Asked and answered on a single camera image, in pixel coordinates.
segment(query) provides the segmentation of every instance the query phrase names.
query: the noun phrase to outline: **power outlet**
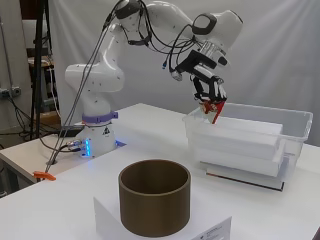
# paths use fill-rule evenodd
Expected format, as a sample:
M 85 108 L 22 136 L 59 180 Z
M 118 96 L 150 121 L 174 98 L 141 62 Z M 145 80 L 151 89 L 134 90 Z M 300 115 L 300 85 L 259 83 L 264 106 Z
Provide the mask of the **power outlet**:
M 12 97 L 18 97 L 21 95 L 21 88 L 20 87 L 12 87 L 11 89 Z M 8 99 L 10 97 L 9 89 L 0 88 L 0 99 Z
M 0 99 L 7 99 L 10 97 L 8 89 L 0 88 Z

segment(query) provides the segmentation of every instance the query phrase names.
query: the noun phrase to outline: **cardboard tube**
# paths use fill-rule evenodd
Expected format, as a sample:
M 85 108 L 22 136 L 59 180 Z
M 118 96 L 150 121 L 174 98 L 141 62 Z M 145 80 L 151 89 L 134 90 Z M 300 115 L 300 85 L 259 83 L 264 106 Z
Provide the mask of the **cardboard tube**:
M 119 175 L 121 221 L 130 232 L 164 237 L 190 218 L 190 172 L 167 160 L 146 160 Z

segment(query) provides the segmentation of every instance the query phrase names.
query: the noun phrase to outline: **orange clamp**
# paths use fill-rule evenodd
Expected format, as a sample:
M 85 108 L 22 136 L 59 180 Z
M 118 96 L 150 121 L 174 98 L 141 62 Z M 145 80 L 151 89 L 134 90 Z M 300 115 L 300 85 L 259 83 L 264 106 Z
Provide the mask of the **orange clamp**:
M 50 173 L 38 172 L 38 171 L 33 172 L 33 177 L 34 178 L 44 178 L 44 179 L 48 179 L 50 181 L 56 180 L 55 176 L 51 175 Z

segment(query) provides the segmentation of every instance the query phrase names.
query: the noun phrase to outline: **purple ring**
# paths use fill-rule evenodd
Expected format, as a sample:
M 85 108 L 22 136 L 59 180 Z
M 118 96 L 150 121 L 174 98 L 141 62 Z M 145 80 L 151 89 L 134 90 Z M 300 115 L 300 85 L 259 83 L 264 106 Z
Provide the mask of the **purple ring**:
M 108 122 L 112 119 L 117 119 L 117 118 L 119 118 L 119 114 L 113 111 L 111 111 L 106 115 L 94 116 L 94 117 L 89 117 L 82 114 L 82 121 L 86 123 L 103 123 L 103 122 Z

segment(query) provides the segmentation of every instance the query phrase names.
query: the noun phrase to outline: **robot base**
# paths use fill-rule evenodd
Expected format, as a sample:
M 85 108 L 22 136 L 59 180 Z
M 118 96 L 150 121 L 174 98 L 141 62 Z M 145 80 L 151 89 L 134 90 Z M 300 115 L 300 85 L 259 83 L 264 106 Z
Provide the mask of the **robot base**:
M 112 122 L 87 124 L 77 135 L 83 143 L 79 152 L 82 157 L 95 158 L 111 152 L 117 148 Z

